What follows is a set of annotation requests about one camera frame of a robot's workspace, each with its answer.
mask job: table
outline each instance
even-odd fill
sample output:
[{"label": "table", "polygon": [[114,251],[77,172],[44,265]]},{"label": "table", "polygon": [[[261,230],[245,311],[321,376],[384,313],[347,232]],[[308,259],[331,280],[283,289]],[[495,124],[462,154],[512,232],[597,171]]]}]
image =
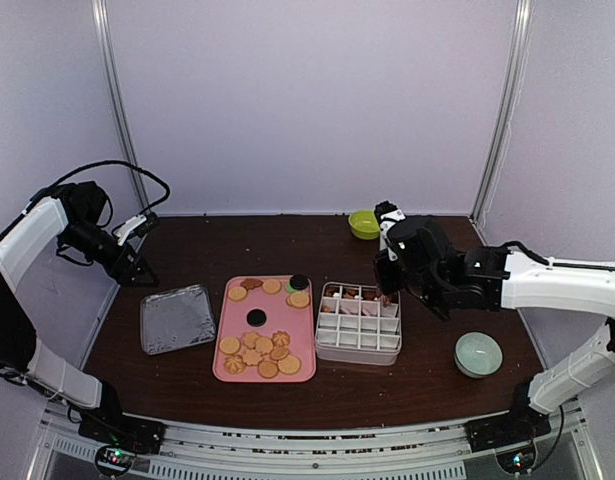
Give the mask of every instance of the table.
[{"label": "table", "polygon": [[[467,218],[440,217],[458,249],[480,245]],[[214,344],[156,356],[140,346],[140,301],[193,284],[211,292],[218,319],[224,286],[237,275],[303,273],[318,304],[323,284],[373,284],[377,241],[351,236],[343,216],[164,218],[142,254],[158,288],[121,289],[85,371],[111,382],[129,413],[241,428],[327,429],[418,424],[482,415],[509,407],[514,386],[541,370],[516,312],[459,311],[443,323],[403,294],[403,346],[391,367],[318,360],[303,384],[236,384],[214,378]],[[504,362],[473,380],[453,360],[458,338],[481,331],[500,344]]]}]

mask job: storage box with dividers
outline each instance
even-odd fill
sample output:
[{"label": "storage box with dividers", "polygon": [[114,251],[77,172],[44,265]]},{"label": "storage box with dividers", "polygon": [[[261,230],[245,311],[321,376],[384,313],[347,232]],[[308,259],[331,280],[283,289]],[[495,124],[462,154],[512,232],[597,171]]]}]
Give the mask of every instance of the storage box with dividers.
[{"label": "storage box with dividers", "polygon": [[325,285],[316,324],[318,358],[392,365],[401,343],[399,294],[384,303],[373,286]]}]

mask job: green bowl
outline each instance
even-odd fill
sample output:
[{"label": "green bowl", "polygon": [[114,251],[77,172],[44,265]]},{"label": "green bowl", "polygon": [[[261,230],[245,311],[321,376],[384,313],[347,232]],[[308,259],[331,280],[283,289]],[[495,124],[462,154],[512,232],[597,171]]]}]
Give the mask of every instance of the green bowl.
[{"label": "green bowl", "polygon": [[374,216],[374,212],[369,210],[359,210],[349,216],[349,226],[351,233],[361,240],[374,240],[380,236],[380,227]]}]

